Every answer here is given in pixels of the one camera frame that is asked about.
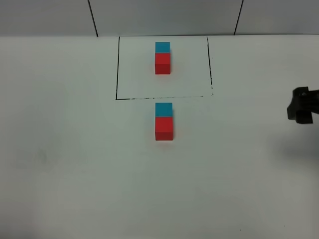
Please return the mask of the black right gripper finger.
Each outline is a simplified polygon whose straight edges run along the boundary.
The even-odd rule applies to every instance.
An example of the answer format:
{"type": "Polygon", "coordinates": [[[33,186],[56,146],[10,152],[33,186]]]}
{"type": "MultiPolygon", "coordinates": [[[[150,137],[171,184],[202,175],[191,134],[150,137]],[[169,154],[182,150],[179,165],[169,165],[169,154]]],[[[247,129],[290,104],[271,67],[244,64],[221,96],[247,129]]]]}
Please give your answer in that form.
{"type": "Polygon", "coordinates": [[[287,115],[289,120],[294,120],[299,124],[312,124],[312,113],[304,110],[297,110],[293,105],[287,107],[287,115]]]}

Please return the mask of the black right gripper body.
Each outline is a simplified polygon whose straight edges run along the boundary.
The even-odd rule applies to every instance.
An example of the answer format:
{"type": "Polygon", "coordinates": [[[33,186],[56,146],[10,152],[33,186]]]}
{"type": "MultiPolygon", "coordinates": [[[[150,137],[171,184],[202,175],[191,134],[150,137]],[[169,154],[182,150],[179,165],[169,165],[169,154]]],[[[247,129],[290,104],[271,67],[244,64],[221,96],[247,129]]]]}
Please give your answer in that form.
{"type": "Polygon", "coordinates": [[[319,91],[310,91],[308,87],[299,87],[293,90],[293,103],[297,110],[319,113],[319,91]]]}

